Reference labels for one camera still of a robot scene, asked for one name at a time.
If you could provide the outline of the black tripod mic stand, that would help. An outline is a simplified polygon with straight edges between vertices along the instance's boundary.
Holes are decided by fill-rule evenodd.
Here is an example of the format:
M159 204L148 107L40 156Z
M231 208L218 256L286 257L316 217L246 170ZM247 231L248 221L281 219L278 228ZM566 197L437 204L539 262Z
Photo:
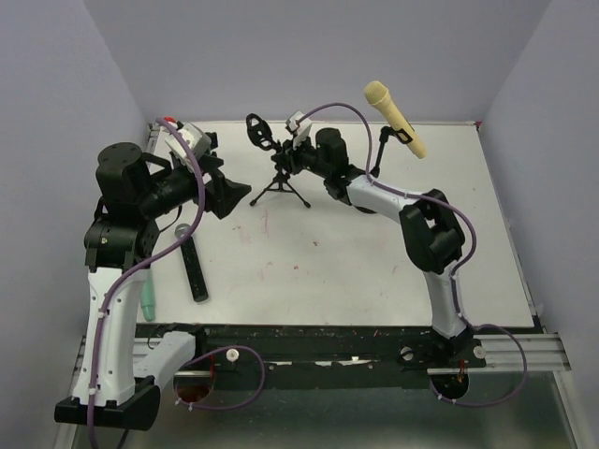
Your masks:
M245 124L247 136L255 147L264 152L274 151L270 159L274 164L275 175L262 192L250 201L250 206L254 207L264 194L273 192L293 194L309 209L312 205L289 182L291 173L283 165L283 145L273 138L268 122L257 114L250 113L245 118Z

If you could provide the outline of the black microphone with silver grille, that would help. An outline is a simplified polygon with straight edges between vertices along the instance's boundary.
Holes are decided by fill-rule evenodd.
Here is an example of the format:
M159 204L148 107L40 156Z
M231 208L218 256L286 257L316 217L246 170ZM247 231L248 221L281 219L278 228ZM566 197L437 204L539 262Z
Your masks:
M193 237L189 237L180 246L183 265L189 283L192 299L202 303L209 299L208 287L203 275L197 247Z

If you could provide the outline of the cream yellow microphone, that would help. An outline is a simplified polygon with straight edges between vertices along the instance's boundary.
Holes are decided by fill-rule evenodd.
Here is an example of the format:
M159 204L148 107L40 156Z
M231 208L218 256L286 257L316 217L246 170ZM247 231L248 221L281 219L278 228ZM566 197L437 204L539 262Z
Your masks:
M423 141L400 112L387 86L378 80L373 80L365 86L364 95L369 105L387 120L399 141L417 158L425 158L427 149Z

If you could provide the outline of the mint green microphone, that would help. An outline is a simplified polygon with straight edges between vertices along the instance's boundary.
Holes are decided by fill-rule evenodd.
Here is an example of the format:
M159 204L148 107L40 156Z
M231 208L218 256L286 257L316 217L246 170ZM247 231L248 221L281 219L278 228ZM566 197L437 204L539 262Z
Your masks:
M142 287L140 309L146 322L155 320L155 295L153 287L153 275L150 269L147 270L147 278Z

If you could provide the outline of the black round-base clip stand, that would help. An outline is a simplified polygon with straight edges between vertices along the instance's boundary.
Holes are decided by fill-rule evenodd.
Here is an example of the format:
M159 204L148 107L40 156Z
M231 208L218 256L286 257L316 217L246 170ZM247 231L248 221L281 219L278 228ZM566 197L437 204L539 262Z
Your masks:
M219 147L218 135L216 132L207 132L207 136L211 140L210 152L215 152Z

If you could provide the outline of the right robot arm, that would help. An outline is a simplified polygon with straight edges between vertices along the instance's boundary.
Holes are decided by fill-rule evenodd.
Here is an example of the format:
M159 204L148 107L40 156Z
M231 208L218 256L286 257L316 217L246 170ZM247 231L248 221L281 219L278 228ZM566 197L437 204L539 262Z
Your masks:
M274 162L285 172L309 171L323 180L335 200L397 223L405 251L422 271L431 302L431 357L449 367L464 356L474 331L461 309L458 262L465 235L443 192L395 193L374 182L349 162L346 144L336 128L323 128L315 140L298 146L291 139L275 144Z

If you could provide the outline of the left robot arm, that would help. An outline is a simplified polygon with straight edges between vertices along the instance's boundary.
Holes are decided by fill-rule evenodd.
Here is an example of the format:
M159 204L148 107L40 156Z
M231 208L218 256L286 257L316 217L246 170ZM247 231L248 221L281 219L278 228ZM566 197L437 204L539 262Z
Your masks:
M84 237L90 288L85 352L79 379L56 404L54 419L147 430L177 369L198 369L208 355L197 332L181 329L133 360L142 290L160 235L156 220L196 201L197 179L179 155L163 159L131 142L105 148L95 177L101 197Z

